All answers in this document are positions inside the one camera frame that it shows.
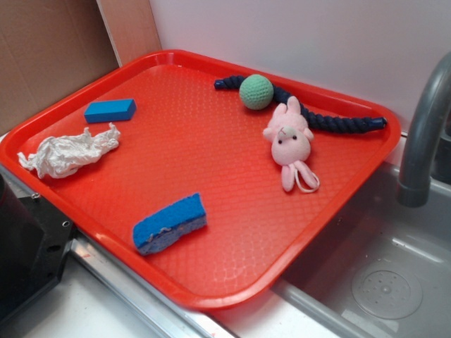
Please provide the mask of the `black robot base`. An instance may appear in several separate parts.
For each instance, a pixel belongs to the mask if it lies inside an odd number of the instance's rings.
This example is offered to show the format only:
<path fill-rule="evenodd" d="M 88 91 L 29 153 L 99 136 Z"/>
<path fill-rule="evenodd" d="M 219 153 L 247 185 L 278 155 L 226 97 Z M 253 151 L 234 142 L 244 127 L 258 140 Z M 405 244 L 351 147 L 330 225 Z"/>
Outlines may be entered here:
<path fill-rule="evenodd" d="M 75 226 L 43 196 L 18 197 L 1 178 L 1 324 L 62 278 Z"/>

